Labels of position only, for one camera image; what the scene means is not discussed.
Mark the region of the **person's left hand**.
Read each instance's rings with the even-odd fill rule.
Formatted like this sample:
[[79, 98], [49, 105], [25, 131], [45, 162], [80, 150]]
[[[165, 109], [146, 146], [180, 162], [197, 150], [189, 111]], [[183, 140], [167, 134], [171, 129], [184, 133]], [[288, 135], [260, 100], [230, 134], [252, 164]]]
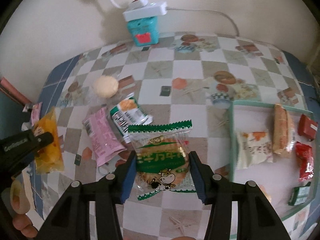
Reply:
[[38, 230], [27, 216], [29, 211], [30, 203], [19, 180], [1, 189], [1, 239], [34, 239]]

